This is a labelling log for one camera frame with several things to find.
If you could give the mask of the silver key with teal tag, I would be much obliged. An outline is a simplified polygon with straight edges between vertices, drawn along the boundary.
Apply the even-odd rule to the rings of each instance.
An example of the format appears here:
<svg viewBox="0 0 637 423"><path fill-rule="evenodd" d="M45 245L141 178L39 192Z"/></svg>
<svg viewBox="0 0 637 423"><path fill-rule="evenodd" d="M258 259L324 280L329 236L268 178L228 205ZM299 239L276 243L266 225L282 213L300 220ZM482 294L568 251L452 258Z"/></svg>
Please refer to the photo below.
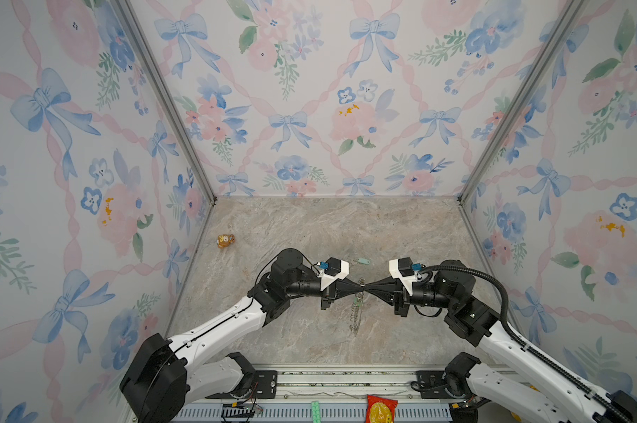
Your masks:
<svg viewBox="0 0 637 423"><path fill-rule="evenodd" d="M357 259L351 260L352 264L362 264L362 265L371 265L371 260L367 258L359 257Z"/></svg>

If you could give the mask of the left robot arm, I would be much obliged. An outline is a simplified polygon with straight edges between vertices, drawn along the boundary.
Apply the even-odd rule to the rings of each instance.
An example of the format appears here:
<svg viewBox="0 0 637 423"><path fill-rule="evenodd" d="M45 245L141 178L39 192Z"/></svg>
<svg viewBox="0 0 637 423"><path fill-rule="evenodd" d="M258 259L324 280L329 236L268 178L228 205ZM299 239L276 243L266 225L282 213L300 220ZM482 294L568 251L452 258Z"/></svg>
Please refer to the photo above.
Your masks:
<svg viewBox="0 0 637 423"><path fill-rule="evenodd" d="M144 340L119 390L137 421L169 422L184 405L212 395L247 395L254 391L254 366L240 353L211 358L242 336L280 317L292 301L320 299L320 308L360 293L350 280L348 262L331 257L306 263L296 249L279 252L264 266L253 287L217 317L171 338L153 334Z"/></svg>

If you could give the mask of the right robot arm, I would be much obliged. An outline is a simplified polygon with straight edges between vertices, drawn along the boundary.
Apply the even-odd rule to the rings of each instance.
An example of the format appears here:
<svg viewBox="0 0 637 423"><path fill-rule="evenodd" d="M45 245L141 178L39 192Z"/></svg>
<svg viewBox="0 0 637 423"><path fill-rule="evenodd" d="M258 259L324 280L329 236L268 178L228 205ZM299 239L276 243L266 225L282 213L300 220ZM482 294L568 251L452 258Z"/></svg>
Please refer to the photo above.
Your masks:
<svg viewBox="0 0 637 423"><path fill-rule="evenodd" d="M364 291L392 305L400 317L412 306L444 311L455 335L527 381L509 380L477 358L460 354L445 369L452 395L474 394L527 422L637 422L637 400L629 393L606 391L573 374L517 333L508 322L506 289L493 276L457 260L422 266L409 258L392 260L389 272Z"/></svg>

